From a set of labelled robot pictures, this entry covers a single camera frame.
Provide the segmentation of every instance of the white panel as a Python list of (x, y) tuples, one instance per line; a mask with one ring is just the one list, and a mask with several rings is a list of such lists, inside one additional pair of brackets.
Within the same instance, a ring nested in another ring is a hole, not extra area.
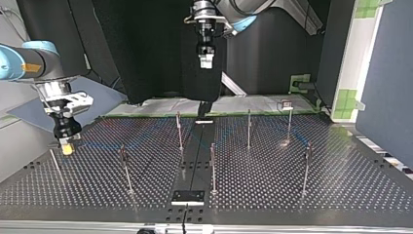
[(52, 134), (23, 121), (0, 129), (0, 181), (47, 151)]
[[(0, 6), (19, 13), (15, 0), (0, 0)], [(24, 37), (21, 21), (14, 15), (7, 16)], [(20, 47), (22, 43), (3, 15), (0, 15), (0, 43), (14, 47)], [(0, 82), (0, 122), (7, 110), (34, 98), (37, 98), (37, 93), (28, 85)], [(47, 145), (54, 139), (50, 133), (22, 121), (13, 123), (14, 121), (16, 120), (8, 119), (0, 123), (0, 181), (46, 152)]]
[[(361, 100), (382, 11), (383, 7), (379, 8), (375, 18), (352, 20), (334, 98), (333, 112), (339, 90), (357, 90), (356, 100)], [(357, 113), (358, 111), (354, 110), (350, 120), (333, 119), (333, 121), (338, 123), (355, 123)]]
[[(0, 6), (7, 7), (19, 13), (16, 0), (0, 0)], [(21, 21), (12, 14), (7, 14), (20, 35), (26, 35)], [(8, 46), (21, 47), (22, 40), (17, 36), (13, 28), (0, 15), (0, 43)], [(6, 112), (17, 105), (23, 104), (37, 97), (37, 93), (28, 85), (0, 82), (0, 118), (1, 113)]]

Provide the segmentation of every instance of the metal post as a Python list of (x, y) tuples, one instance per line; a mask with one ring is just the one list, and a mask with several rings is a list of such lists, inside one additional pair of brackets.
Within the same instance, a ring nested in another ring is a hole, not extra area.
[(121, 163), (124, 166), (125, 169), (125, 174), (127, 176), (127, 180), (128, 180), (128, 186), (129, 186), (129, 193), (133, 194), (133, 188), (131, 187), (131, 176), (129, 174), (129, 170), (128, 170), (128, 161), (129, 161), (129, 156), (127, 155), (126, 152), (126, 147), (124, 144), (122, 144), (121, 148), (119, 149), (119, 157), (121, 159)]
[(54, 151), (53, 151), (52, 149), (50, 149), (50, 152), (51, 152), (51, 154), (52, 154), (52, 158), (53, 158), (53, 161), (54, 161), (54, 163), (55, 163), (55, 166), (56, 166), (58, 175), (60, 176), (60, 179), (61, 179), (61, 182), (62, 182), (62, 184), (63, 184), (63, 186), (64, 186), (64, 189), (66, 190), (66, 185), (64, 184), (64, 179), (63, 179), (63, 174), (61, 173), (60, 166), (58, 165), (56, 155), (55, 155), (55, 153), (54, 153)]
[(178, 128), (178, 132), (179, 132), (179, 149), (182, 151), (183, 150), (183, 144), (182, 144), (182, 131), (181, 131), (181, 125), (180, 125), (180, 113), (179, 113), (179, 111), (176, 113), (176, 127)]
[(210, 146), (210, 162), (212, 165), (212, 194), (215, 195), (218, 191), (216, 190), (216, 178), (215, 178), (215, 144), (212, 143)]
[(130, 194), (132, 194), (133, 193), (133, 188), (131, 187), (131, 177), (129, 175), (128, 166), (126, 166), (126, 165), (125, 165), (125, 172), (126, 172), (127, 178), (128, 178), (128, 185), (129, 185), (129, 188), (130, 188), (129, 192), (130, 192)]
[(292, 109), (289, 110), (289, 118), (288, 118), (288, 134), (286, 136), (287, 142), (289, 142), (289, 136), (291, 134), (291, 119), (292, 119)]
[(251, 147), (251, 110), (248, 110), (248, 149)]
[(313, 160), (313, 146), (311, 145), (310, 142), (308, 142), (308, 145), (306, 148), (306, 172), (304, 173), (304, 184), (303, 184), (303, 194), (302, 194), (303, 197), (306, 195), (307, 180), (308, 180), (309, 169), (310, 169), (310, 164), (312, 163), (312, 160)]
[(60, 166), (58, 165), (58, 162), (57, 162), (57, 159), (56, 159), (56, 155), (55, 155), (55, 153), (54, 153), (54, 151), (53, 151), (52, 149), (50, 149), (50, 152), (51, 152), (51, 154), (52, 154), (52, 158), (53, 158), (53, 161), (54, 161), (54, 163), (55, 163), (56, 169), (57, 169), (58, 173), (61, 174)]

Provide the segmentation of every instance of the metal rod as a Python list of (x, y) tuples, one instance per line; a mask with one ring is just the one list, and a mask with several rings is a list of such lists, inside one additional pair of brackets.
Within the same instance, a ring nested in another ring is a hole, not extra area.
[(248, 110), (248, 149), (251, 147), (251, 110)]
[(128, 166), (126, 166), (126, 165), (125, 165), (125, 172), (126, 172), (127, 178), (128, 178), (128, 185), (129, 185), (129, 188), (130, 188), (130, 193), (133, 193), (133, 188), (131, 187), (131, 177), (130, 177), (130, 174), (129, 174)]
[(176, 127), (178, 128), (178, 132), (179, 132), (179, 149), (183, 150), (182, 131), (181, 131), (181, 125), (180, 125), (180, 113), (179, 113), (179, 111), (176, 114)]
[(50, 149), (50, 152), (51, 152), (51, 154), (52, 154), (52, 158), (53, 158), (53, 161), (54, 161), (54, 163), (55, 163), (56, 169), (57, 169), (57, 171), (61, 174), (60, 166), (58, 165), (58, 162), (57, 162), (57, 159), (56, 159), (56, 155), (55, 155), (55, 153), (54, 153), (54, 151), (53, 151), (52, 149)]
[(308, 178), (308, 174), (309, 174), (309, 161), (307, 159), (307, 163), (306, 163), (306, 172), (304, 174), (304, 184), (303, 184), (303, 196), (306, 195), (306, 187), (307, 187), (307, 178)]
[(50, 149), (50, 152), (51, 152), (51, 154), (52, 154), (52, 158), (53, 158), (53, 161), (54, 161), (54, 163), (55, 163), (55, 166), (56, 166), (58, 175), (60, 176), (60, 179), (61, 179), (61, 182), (62, 182), (62, 184), (63, 184), (64, 190), (67, 191), (66, 185), (65, 185), (64, 179), (63, 179), (63, 174), (61, 173), (60, 166), (58, 165), (56, 155), (55, 155), (55, 153), (54, 153), (54, 151), (53, 151), (52, 149)]
[(289, 110), (289, 118), (288, 118), (288, 134), (286, 136), (287, 142), (289, 142), (289, 136), (291, 134), (291, 119), (292, 119), (292, 109)]
[(310, 164), (312, 163), (313, 160), (313, 146), (310, 142), (308, 142), (307, 148), (306, 148), (306, 172), (304, 173), (304, 184), (303, 184), (303, 197), (306, 195), (307, 191), (307, 180), (309, 176), (309, 169), (310, 169)]
[(212, 143), (210, 146), (210, 162), (212, 164), (212, 194), (216, 194), (216, 178), (215, 178), (215, 144)]

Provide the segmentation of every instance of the wall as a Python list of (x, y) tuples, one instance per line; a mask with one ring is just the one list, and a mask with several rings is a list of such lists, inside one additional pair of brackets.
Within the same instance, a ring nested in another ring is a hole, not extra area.
[[(19, 11), (14, 0), (0, 0), (0, 6)], [(24, 34), (21, 22), (14, 16), (11, 21)], [(21, 39), (0, 15), (0, 43), (19, 47)], [(19, 120), (11, 120), (6, 111), (37, 97), (28, 85), (0, 82), (0, 181), (21, 169), (47, 150), (53, 136)]]
[(404, 165), (413, 168), (413, 1), (384, 6), (356, 127)]
[(355, 4), (349, 38), (332, 106), (332, 120), (334, 122), (356, 122), (358, 114), (356, 104), (361, 100), (383, 11), (383, 7), (379, 7), (371, 14), (363, 16), (359, 12), (364, 2), (365, 0), (358, 0)]
[[(16, 1), (0, 0), (0, 6), (11, 8), (19, 12), (19, 7)], [(20, 35), (26, 36), (24, 27), (13, 15), (8, 14), (12, 23), (15, 25)], [(4, 16), (0, 15), (0, 43), (8, 46), (20, 47), (22, 40), (16, 35), (15, 31), (7, 24)], [(4, 113), (7, 109), (25, 103), (28, 100), (36, 98), (37, 94), (29, 86), (23, 84), (15, 84), (10, 82), (0, 83), (0, 113)]]
[(322, 45), (317, 87), (321, 98), (332, 105), (343, 55), (349, 37), (355, 0), (331, 0)]

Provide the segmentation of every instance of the gray robot arm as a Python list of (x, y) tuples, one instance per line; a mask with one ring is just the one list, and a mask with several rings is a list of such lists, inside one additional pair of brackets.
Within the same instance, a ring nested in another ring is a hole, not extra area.
[(55, 121), (54, 135), (64, 155), (72, 154), (73, 142), (82, 131), (73, 116), (94, 102), (84, 92), (71, 92), (72, 79), (64, 76), (60, 55), (51, 42), (25, 42), (22, 48), (0, 44), (0, 81), (22, 81), (36, 88), (45, 112)]

